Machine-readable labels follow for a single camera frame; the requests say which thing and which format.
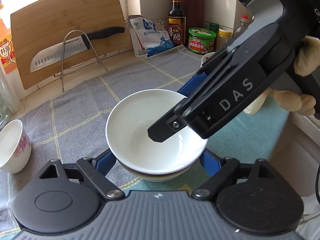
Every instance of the metal stand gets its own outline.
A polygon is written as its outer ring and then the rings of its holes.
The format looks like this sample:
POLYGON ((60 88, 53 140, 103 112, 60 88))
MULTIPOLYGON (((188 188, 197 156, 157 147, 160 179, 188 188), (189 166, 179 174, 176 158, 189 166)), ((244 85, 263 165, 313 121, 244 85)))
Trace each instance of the metal stand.
MULTIPOLYGON (((104 67, 104 69, 108 72, 109 70, 104 66, 104 64, 103 64, 102 61, 101 61, 101 60, 105 59, 106 57, 107 57, 106 54, 103 55, 101 58, 98 56, 96 50, 94 49, 94 47, 93 47, 92 44, 91 44, 91 41, 90 41, 88 35, 87 35, 85 32, 83 32, 83 31, 81 31, 81 30, 73 30, 73 31, 69 32, 69 33, 64 37, 64 39, 63 39, 63 43, 62 43, 62 59, 61 59, 61 61, 62 61, 62 63, 61 63, 61 74, 56 74, 56 75, 53 75, 53 76, 54 76, 54 77, 59 77, 59 78, 61 79, 62 92, 64 92, 63 77, 66 76, 66 75, 74 74, 74 73, 80 72, 80 71, 82 71, 82 70, 85 70, 85 69, 91 67, 93 64, 95 64, 95 63, 97 63, 97 62, 99 62, 99 63, 104 67), (80 69, 77 69, 77 70, 75 70, 75 71, 72 71, 72 72, 69 72, 69 73, 65 73, 65 74, 64 74, 64 73, 63 73, 64 45, 65 45, 65 42, 66 42, 67 37, 68 37, 71 33, 74 33, 74 32, 81 32, 81 33, 83 33, 83 34, 87 37, 91 48, 93 49, 94 53, 96 54, 96 59, 97 59, 97 60, 96 60, 95 62, 91 63, 91 64, 88 64, 88 65, 85 65, 85 66, 81 67, 80 69)), ((79 63, 79 64, 77 64, 77 65, 74 65, 74 66, 72 66, 72 67, 70 67, 70 68, 75 68, 75 67, 77 67, 77 66, 79 66, 79 65, 81 65, 81 64, 83 64, 83 63, 85 63, 85 62, 88 62, 88 61, 84 61, 84 62, 79 63)))

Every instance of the white bowl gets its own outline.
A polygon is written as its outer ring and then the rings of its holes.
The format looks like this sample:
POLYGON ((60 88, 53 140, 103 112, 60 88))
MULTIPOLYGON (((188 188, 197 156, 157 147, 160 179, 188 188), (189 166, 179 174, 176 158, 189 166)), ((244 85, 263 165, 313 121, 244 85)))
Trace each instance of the white bowl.
POLYGON ((201 67, 202 67, 203 63, 206 62, 213 54, 215 54, 215 52, 209 52, 209 53, 203 55, 203 57, 201 59, 201 67))
POLYGON ((172 180, 172 179, 178 177, 179 175, 185 173, 192 166, 192 165, 190 165, 190 166, 182 169, 181 171, 177 171, 177 172, 170 173, 170 174, 150 175, 150 174, 146 174, 146 173, 135 171, 135 170, 130 169, 129 167, 125 166, 123 163, 121 163, 121 162, 119 162, 119 163, 122 165, 122 167, 124 167, 130 173, 136 175, 137 177, 140 177, 140 178, 142 178, 144 180, 151 181, 151 182, 165 182, 165 181, 172 180))
POLYGON ((151 175, 174 173, 194 163, 207 139, 191 128, 183 128, 163 143, 148 136, 148 128, 183 98, 177 92, 151 89, 121 100, 106 124, 107 142, 115 157, 130 169, 151 175))
POLYGON ((27 165, 31 142, 20 120, 9 122, 0 132, 0 169, 18 173, 27 165))

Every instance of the gloved hand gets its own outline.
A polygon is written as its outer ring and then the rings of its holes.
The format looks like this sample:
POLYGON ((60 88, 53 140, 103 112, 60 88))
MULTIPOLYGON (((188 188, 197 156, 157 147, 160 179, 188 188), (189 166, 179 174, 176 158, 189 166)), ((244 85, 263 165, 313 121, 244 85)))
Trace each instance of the gloved hand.
MULTIPOLYGON (((306 36, 304 45, 296 56, 293 67, 296 74, 305 77, 310 75, 320 66, 320 40, 318 38, 306 36)), ((300 115, 310 116, 315 114, 314 106, 316 99, 311 95, 298 95, 290 90, 278 91, 272 88, 265 90, 257 97, 244 112, 255 114, 262 107, 268 94, 271 94, 276 103, 289 112, 296 112, 300 115)))

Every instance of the sauce jar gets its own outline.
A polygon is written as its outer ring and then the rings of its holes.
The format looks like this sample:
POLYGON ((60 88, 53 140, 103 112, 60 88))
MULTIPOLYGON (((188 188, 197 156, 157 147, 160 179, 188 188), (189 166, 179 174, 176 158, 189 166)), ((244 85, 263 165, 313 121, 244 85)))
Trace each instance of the sauce jar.
POLYGON ((231 31, 219 29, 219 34, 217 38, 217 50, 219 50, 223 45, 231 40, 231 31))
POLYGON ((214 52, 214 41, 217 35, 210 30, 203 28, 189 29, 189 50, 197 54, 214 52))

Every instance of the green jar lid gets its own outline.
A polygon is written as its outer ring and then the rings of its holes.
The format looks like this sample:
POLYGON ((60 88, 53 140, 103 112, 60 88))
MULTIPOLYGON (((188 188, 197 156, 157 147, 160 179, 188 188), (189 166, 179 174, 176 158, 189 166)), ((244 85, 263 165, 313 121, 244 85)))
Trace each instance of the green jar lid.
POLYGON ((190 28, 189 29, 189 33, 191 35, 197 36, 197 37, 201 37, 201 38, 212 38, 214 39, 215 37, 217 37, 216 33, 214 33, 213 31, 207 30, 207 29, 203 29, 203 28, 190 28))
POLYGON ((211 31, 219 31, 220 25, 217 23, 210 23, 210 30, 211 31))

